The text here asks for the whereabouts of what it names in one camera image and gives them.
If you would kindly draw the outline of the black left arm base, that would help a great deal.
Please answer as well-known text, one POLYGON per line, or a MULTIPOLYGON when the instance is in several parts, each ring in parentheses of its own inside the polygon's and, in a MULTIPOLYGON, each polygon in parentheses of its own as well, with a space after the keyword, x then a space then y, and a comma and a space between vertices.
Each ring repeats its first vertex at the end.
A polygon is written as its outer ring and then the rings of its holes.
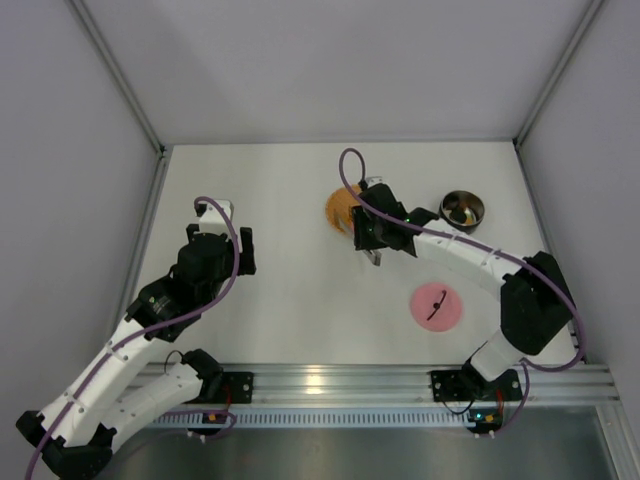
POLYGON ((253 372, 223 372, 215 380, 205 383, 200 394, 188 404, 251 404, 253 390, 253 372))

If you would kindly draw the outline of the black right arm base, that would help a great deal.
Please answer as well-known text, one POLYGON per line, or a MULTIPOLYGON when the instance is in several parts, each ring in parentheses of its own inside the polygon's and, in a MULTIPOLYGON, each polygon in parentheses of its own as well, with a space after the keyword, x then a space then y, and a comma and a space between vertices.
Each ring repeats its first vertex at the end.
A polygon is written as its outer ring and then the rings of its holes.
POLYGON ((498 393, 506 402, 523 398, 518 373, 514 369, 508 369, 493 381, 486 381, 481 376, 472 379, 462 369, 432 370, 429 375, 433 398, 439 403, 495 402, 498 393))

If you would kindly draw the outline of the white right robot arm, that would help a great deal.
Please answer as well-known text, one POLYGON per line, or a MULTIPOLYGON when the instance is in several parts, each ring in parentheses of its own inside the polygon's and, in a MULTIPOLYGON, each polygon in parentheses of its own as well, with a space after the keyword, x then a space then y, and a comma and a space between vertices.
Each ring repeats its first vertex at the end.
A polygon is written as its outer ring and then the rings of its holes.
POLYGON ((358 250, 389 248, 435 262, 473 282, 500 305, 499 326, 460 370, 480 397, 514 364, 536 356, 576 315, 555 258, 543 251, 520 257, 453 229, 423 208, 407 211, 390 187, 372 178, 358 184, 351 210, 358 250))

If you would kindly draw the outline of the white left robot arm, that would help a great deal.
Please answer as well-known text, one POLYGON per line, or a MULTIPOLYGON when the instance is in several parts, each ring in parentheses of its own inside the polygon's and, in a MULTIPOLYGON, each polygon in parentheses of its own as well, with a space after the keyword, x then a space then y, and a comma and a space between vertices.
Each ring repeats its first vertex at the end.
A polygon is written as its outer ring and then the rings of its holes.
POLYGON ((85 371, 55 401, 24 412, 18 431, 34 447, 27 472, 43 461, 61 479, 93 479, 135 434, 184 403, 209 403, 223 387, 223 367, 202 349, 131 394, 126 388, 154 356, 230 290, 256 272, 253 232, 188 228, 169 273, 145 286, 85 371))

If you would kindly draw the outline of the pink lunch box lid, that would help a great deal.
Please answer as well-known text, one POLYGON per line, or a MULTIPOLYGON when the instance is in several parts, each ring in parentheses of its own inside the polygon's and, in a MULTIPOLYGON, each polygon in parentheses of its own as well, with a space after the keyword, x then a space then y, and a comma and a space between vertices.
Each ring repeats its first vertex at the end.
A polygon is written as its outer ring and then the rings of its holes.
POLYGON ((422 328, 435 333, 452 330, 461 321, 463 301, 451 286, 430 282, 417 287, 409 301, 414 321, 422 328))

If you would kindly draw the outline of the black round cookie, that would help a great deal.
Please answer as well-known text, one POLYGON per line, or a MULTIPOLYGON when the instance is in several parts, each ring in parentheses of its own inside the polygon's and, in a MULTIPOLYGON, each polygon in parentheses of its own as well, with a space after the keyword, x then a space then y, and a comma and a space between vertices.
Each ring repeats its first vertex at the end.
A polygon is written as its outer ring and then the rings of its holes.
POLYGON ((449 218, 458 224, 465 224, 467 215, 464 210, 452 210, 449 214, 449 218))

